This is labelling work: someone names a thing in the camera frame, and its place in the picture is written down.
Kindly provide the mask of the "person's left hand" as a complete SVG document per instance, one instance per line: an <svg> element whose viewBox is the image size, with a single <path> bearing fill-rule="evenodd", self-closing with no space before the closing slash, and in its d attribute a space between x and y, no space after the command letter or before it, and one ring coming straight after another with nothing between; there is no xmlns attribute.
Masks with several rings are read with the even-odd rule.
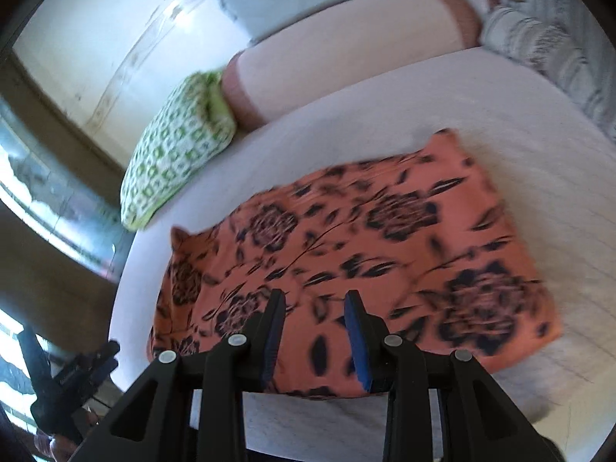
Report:
<svg viewBox="0 0 616 462"><path fill-rule="evenodd" d="M85 419L89 430L99 424L100 417L90 409L82 409L79 412L82 419ZM38 430L33 436L33 443L38 453L44 457L51 458L56 462L67 462L78 449L70 439L61 435L47 435Z"/></svg>

